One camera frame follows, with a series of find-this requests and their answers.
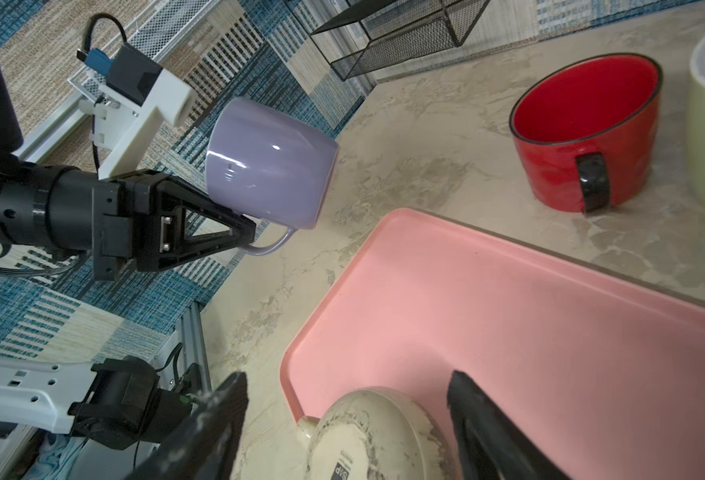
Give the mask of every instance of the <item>wire mesh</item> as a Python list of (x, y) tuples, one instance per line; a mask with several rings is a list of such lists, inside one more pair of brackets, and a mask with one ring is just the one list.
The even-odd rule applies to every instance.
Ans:
[(372, 41), (331, 62), (342, 80), (461, 46), (489, 0), (398, 0), (360, 23)]
[[(180, 42), (184, 41), (198, 22), (220, 0), (155, 0), (134, 19), (124, 25), (128, 43), (156, 62), (162, 62)], [(123, 44), (115, 35), (100, 50), (115, 56)], [(68, 82), (91, 100), (99, 96), (99, 84), (104, 77), (81, 65)]]

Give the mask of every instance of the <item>metal frame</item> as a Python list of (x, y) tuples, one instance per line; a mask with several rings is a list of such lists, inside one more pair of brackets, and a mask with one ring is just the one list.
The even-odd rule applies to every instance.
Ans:
[(87, 115), (78, 110), (78, 102), (84, 98), (80, 92), (72, 92), (43, 123), (31, 131), (14, 155), (21, 161), (39, 164), (86, 119)]
[[(312, 8), (315, 9), (316, 12), (318, 12), (321, 15), (328, 16), (329, 18), (335, 16), (338, 12), (334, 9), (334, 7), (326, 0), (303, 0), (306, 5), (311, 6)], [(349, 7), (350, 3), (349, 0), (345, 0), (347, 6)], [(320, 52), (321, 56), (323, 57), (323, 60), (328, 63), (328, 66), (331, 66), (331, 61), (328, 60), (328, 57), (326, 56), (326, 53), (323, 52), (323, 49), (320, 48), (318, 43), (315, 41), (315, 38), (312, 37), (312, 33), (307, 31), (307, 28), (305, 28), (304, 23), (302, 20), (296, 15), (296, 13), (293, 11), (290, 5), (290, 0), (283, 0), (283, 5), (286, 5), (286, 8), (289, 9), (289, 12), (291, 13), (291, 16), (294, 17), (294, 20), (296, 23), (302, 27), (302, 30), (305, 32), (307, 37), (310, 39), (312, 44), (315, 45), (315, 48)], [(360, 24), (361, 28), (363, 29), (363, 32), (366, 34), (367, 39), (369, 40), (369, 43), (371, 42), (371, 35), (367, 32), (366, 28), (363, 27), (363, 24)], [(349, 55), (359, 52), (361, 50), (358, 45), (356, 45), (355, 41), (353, 38), (350, 36), (350, 34), (347, 32), (347, 30), (343, 27), (340, 28), (334, 28), (333, 30), (329, 30), (328, 32), (323, 32), (331, 35), (331, 38), (333, 40), (333, 43), (337, 46), (337, 51), (336, 53), (342, 55), (341, 58), (346, 58)], [(331, 68), (331, 70), (334, 72), (334, 74), (339, 76), (336, 70), (334, 68)], [(377, 81), (374, 79), (373, 76), (370, 74), (361, 74), (358, 77), (355, 78), (340, 78), (343, 82), (345, 80), (352, 80), (355, 82), (357, 88), (361, 93), (363, 94), (364, 97), (367, 97), (369, 93), (374, 89), (374, 87), (377, 85)]]
[(18, 425), (8, 437), (0, 439), (0, 480), (11, 478), (14, 467), (30, 446), (37, 431), (35, 427)]
[(70, 433), (73, 401), (82, 400), (97, 376), (93, 362), (46, 363), (0, 356), (0, 422)]
[[(363, 28), (363, 31), (366, 32), (367, 36), (369, 36), (369, 43), (367, 43), (366, 47), (360, 48), (360, 49), (358, 49), (358, 50), (355, 51), (355, 52), (352, 52), (352, 53), (349, 53), (349, 54), (347, 54), (347, 55), (344, 55), (344, 56), (342, 56), (341, 58), (338, 58), (337, 60), (334, 60), (333, 62), (329, 62), (329, 61), (328, 61), (328, 58), (326, 58), (326, 55), (323, 55), (323, 57), (326, 59), (326, 61), (328, 62), (328, 64), (331, 65), (332, 70), (338, 75), (339, 79), (342, 80), (343, 82), (345, 82), (346, 80), (349, 80), (350, 78), (355, 78), (355, 77), (357, 77), (357, 76), (359, 76), (359, 75), (362, 75), (362, 74), (367, 74), (367, 73), (369, 73), (369, 72), (374, 72), (373, 70), (369, 70), (369, 71), (367, 71), (367, 72), (363, 72), (362, 74), (353, 74), (353, 72), (355, 72), (355, 69), (356, 69), (358, 63), (359, 63), (360, 60), (366, 55), (366, 52), (369, 50), (369, 48), (371, 48), (372, 46), (378, 45), (378, 44), (382, 44), (382, 43), (385, 43), (385, 42), (389, 42), (389, 41), (391, 41), (391, 40), (393, 40), (393, 39), (395, 39), (395, 38), (398, 38), (398, 37), (400, 37), (400, 36), (402, 36), (402, 35), (404, 35), (404, 34), (406, 34), (406, 33), (409, 33), (409, 32), (411, 32), (411, 31), (415, 30), (416, 28), (421, 28), (421, 27), (423, 27), (424, 25), (427, 24), (427, 23), (422, 23), (422, 22), (424, 22), (424, 21), (426, 21), (426, 20), (429, 20), (431, 17), (435, 17), (435, 19), (434, 19), (432, 22), (430, 22), (430, 23), (439, 22), (439, 21), (443, 20), (443, 22), (444, 22), (444, 24), (445, 24), (445, 29), (448, 31), (449, 37), (451, 38), (451, 41), (452, 41), (452, 43), (454, 44), (454, 48), (461, 47), (461, 46), (465, 43), (465, 41), (467, 40), (468, 36), (470, 35), (470, 32), (473, 30), (473, 27), (475, 26), (475, 24), (477, 24), (478, 20), (481, 18), (481, 15), (482, 15), (483, 12), (485, 11), (486, 7), (489, 5), (489, 3), (490, 3), (491, 0), (485, 0), (485, 1), (484, 1), (483, 5), (482, 5), (482, 7), (481, 7), (481, 9), (480, 9), (480, 11), (478, 12), (478, 14), (475, 15), (475, 19), (473, 20), (473, 23), (471, 24), (470, 29), (468, 29), (468, 31), (463, 34), (463, 37), (462, 37), (462, 38), (458, 38), (458, 37), (456, 36), (456, 31), (454, 30), (454, 25), (451, 23), (451, 19), (450, 19), (450, 17), (449, 17), (449, 10), (452, 9), (452, 7), (454, 7), (454, 6), (456, 6), (456, 5), (461, 5), (461, 4), (463, 4), (464, 2), (467, 2), (467, 1), (468, 1), (468, 0), (454, 0), (454, 1), (451, 2), (451, 3), (447, 3), (445, 0), (441, 0), (441, 2), (440, 2), (440, 3), (441, 3), (440, 8), (437, 8), (437, 9), (435, 9), (435, 10), (432, 11), (432, 12), (429, 12), (429, 13), (427, 13), (427, 14), (424, 14), (422, 17), (419, 17), (419, 18), (415, 19), (415, 20), (412, 21), (412, 22), (409, 22), (409, 23), (407, 23), (407, 24), (405, 24), (405, 25), (403, 25), (403, 26), (401, 26), (401, 27), (398, 27), (398, 28), (396, 28), (395, 30), (392, 30), (391, 32), (387, 32), (387, 33), (385, 33), (385, 34), (381, 34), (381, 35), (379, 35), (379, 36), (376, 37), (376, 38), (371, 38), (371, 36), (370, 36), (369, 33), (367, 32), (365, 26), (363, 25), (363, 22), (354, 22), (354, 23), (360, 24), (360, 25), (361, 25), (361, 28)], [(442, 16), (442, 17), (438, 17), (437, 14), (439, 14), (439, 13), (442, 13), (443, 16)], [(414, 58), (420, 58), (420, 57), (424, 57), (424, 56), (429, 55), (429, 54), (434, 54), (434, 53), (437, 53), (437, 52), (442, 52), (443, 50), (447, 50), (447, 49), (448, 49), (448, 48), (442, 48), (442, 49), (436, 50), (436, 51), (434, 51), (434, 52), (429, 52), (429, 53), (426, 53), (426, 54), (416, 55), (416, 56), (413, 56), (413, 57), (409, 57), (409, 58), (407, 58), (406, 60), (403, 60), (403, 61), (401, 61), (401, 62), (406, 62), (406, 61), (408, 61), (408, 60), (413, 60)], [(334, 64), (338, 64), (338, 63), (340, 63), (341, 61), (343, 61), (343, 60), (345, 60), (345, 59), (347, 59), (347, 58), (354, 57), (354, 56), (356, 56), (356, 55), (357, 55), (358, 57), (356, 58), (355, 63), (352, 64), (352, 67), (346, 69), (346, 73), (345, 73), (344, 75), (342, 75), (342, 73), (341, 73), (340, 71), (338, 71), (338, 70), (334, 67)], [(381, 67), (377, 67), (376, 70), (379, 70), (379, 69), (381, 69), (381, 68), (392, 67), (394, 64), (401, 63), (401, 62), (396, 62), (396, 63), (393, 63), (393, 64), (383, 65), (383, 66), (381, 66)]]
[(180, 341), (184, 345), (180, 355), (184, 365), (182, 371), (187, 370), (193, 363), (200, 365), (200, 376), (203, 380), (204, 393), (212, 392), (211, 374), (209, 373), (204, 329), (200, 322), (200, 304), (198, 302), (193, 302), (190, 305), (190, 308), (182, 316), (182, 320), (176, 324), (176, 331), (180, 333)]

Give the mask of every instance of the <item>lavender mug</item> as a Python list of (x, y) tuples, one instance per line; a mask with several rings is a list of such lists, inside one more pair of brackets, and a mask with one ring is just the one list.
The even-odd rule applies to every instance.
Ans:
[(206, 152), (206, 188), (216, 203), (286, 226), (277, 250), (299, 229), (315, 227), (338, 144), (322, 131), (245, 97), (234, 98), (214, 125)]

